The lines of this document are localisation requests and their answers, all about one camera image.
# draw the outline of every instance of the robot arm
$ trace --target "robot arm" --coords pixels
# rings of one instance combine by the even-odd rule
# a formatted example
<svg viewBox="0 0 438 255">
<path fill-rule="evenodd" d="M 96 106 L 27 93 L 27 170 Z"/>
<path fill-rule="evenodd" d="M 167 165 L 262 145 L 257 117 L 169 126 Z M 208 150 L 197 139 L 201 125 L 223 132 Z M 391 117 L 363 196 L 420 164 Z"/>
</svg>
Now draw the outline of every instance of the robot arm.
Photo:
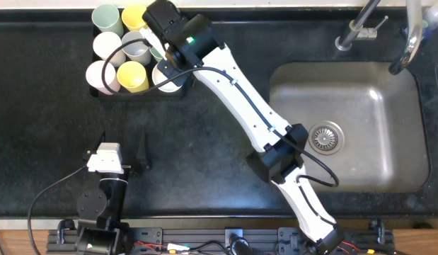
<svg viewBox="0 0 438 255">
<path fill-rule="evenodd" d="M 157 0 L 147 7 L 144 20 L 161 44 L 168 43 L 165 57 L 175 68 L 184 71 L 213 67 L 221 71 L 199 70 L 194 75 L 220 98 L 245 130 L 255 149 L 247 162 L 262 180 L 273 182 L 281 190 L 299 219 L 301 230 L 311 240 L 308 251 L 332 252 L 344 235 L 324 210 L 309 181 L 301 177 L 305 168 L 300 151 L 294 147 L 304 148 L 309 135 L 305 128 L 300 124 L 291 126 L 269 107 L 204 16 L 197 15 L 189 21 L 171 2 Z"/>
</svg>

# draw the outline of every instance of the faucet spout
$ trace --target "faucet spout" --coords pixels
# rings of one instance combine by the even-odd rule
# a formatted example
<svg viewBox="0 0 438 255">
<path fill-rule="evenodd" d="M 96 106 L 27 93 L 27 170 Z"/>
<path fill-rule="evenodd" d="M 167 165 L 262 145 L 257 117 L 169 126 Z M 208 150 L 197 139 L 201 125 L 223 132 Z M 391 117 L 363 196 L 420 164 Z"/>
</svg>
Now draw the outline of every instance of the faucet spout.
<svg viewBox="0 0 438 255">
<path fill-rule="evenodd" d="M 420 0 L 406 0 L 406 8 L 408 12 L 408 39 L 401 58 L 393 62 L 388 71 L 391 74 L 399 74 L 405 69 L 410 61 L 417 53 L 417 50 L 422 41 L 423 34 L 423 18 L 422 18 L 422 4 Z"/>
</svg>

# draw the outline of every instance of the drain strainer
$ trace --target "drain strainer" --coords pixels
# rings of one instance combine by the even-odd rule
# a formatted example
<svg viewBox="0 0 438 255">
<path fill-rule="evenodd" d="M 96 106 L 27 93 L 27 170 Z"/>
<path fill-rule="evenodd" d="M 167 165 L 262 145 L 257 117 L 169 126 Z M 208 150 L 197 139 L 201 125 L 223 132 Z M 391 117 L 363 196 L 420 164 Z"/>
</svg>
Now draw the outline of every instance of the drain strainer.
<svg viewBox="0 0 438 255">
<path fill-rule="evenodd" d="M 322 121 L 310 129 L 309 142 L 318 153 L 329 155 L 337 152 L 345 136 L 340 127 L 331 121 Z"/>
</svg>

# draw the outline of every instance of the yellow cup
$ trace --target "yellow cup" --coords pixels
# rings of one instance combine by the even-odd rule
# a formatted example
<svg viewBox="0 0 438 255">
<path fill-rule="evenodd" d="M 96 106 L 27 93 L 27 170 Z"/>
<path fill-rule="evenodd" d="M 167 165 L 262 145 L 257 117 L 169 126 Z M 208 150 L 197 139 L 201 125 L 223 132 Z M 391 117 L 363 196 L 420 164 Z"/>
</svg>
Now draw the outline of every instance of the yellow cup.
<svg viewBox="0 0 438 255">
<path fill-rule="evenodd" d="M 125 62 L 118 68 L 117 79 L 129 92 L 136 93 L 149 88 L 146 70 L 135 61 Z"/>
<path fill-rule="evenodd" d="M 147 27 L 143 21 L 143 13 L 145 11 L 146 6 L 144 5 L 128 6 L 123 10 L 121 19 L 129 31 L 138 31 L 140 28 Z"/>
</svg>

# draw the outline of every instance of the black tray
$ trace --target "black tray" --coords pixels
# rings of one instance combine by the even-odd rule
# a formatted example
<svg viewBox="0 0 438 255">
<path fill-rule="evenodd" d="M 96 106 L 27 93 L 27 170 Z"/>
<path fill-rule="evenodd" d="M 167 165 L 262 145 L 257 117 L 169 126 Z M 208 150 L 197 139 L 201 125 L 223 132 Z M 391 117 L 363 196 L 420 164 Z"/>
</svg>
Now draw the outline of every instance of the black tray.
<svg viewBox="0 0 438 255">
<path fill-rule="evenodd" d="M 129 32 L 129 30 L 125 26 L 124 26 L 124 30 L 125 30 L 124 34 Z M 99 35 L 100 33 L 101 33 L 101 31 L 97 27 L 94 26 L 93 27 L 93 37 L 96 38 L 96 36 Z M 98 60 L 102 60 L 102 59 L 93 52 L 92 62 L 95 62 Z M 126 56 L 126 62 L 127 61 L 131 61 L 131 59 L 128 56 Z M 146 70 L 146 76 L 147 76 L 150 88 L 155 85 L 153 83 L 153 80 L 152 80 L 152 72 L 153 72 L 153 68 L 157 64 L 159 64 L 159 66 L 158 66 L 159 70 L 161 70 L 162 73 L 164 73 L 167 77 L 170 77 L 170 75 L 168 75 L 168 73 L 173 72 L 173 67 L 166 60 L 163 59 L 158 63 L 151 56 L 151 62 L 147 66 L 144 67 Z M 106 94 L 100 92 L 98 89 L 96 89 L 93 86 L 88 85 L 88 87 L 90 90 L 90 95 L 92 97 L 98 98 L 99 100 L 102 100 L 102 101 L 165 101 L 165 100 L 180 100 L 180 99 L 182 99 L 187 93 L 187 87 L 192 86 L 193 80 L 194 79 L 192 79 L 192 75 L 186 75 L 186 77 L 180 77 L 180 78 L 177 78 L 175 80 L 175 84 L 179 84 L 180 82 L 184 83 L 183 86 L 175 92 L 167 93 L 167 92 L 163 92 L 159 89 L 154 89 L 146 94 L 136 95 L 136 96 L 106 95 Z M 123 86 L 121 86 L 119 92 L 130 93 Z"/>
</svg>

